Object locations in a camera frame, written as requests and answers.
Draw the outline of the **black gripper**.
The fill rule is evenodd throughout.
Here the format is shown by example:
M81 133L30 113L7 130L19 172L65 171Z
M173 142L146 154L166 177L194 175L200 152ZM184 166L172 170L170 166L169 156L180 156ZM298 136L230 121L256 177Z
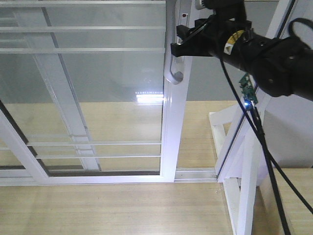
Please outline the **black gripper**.
M216 57L233 66L250 66L249 54L253 32L252 22L247 20L243 0L197 0L196 9L213 11L208 18L195 20L195 26L176 27L183 43L171 43L175 57Z

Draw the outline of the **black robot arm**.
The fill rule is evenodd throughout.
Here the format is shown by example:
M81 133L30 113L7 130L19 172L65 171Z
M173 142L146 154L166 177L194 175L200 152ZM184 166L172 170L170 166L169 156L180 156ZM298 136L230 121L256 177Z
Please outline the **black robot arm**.
M284 39L267 38L252 29L242 0L200 0L197 8L213 14L198 19L193 28L177 26L175 57L216 57L251 74L258 87L272 97L297 95L313 98L313 51L289 25Z

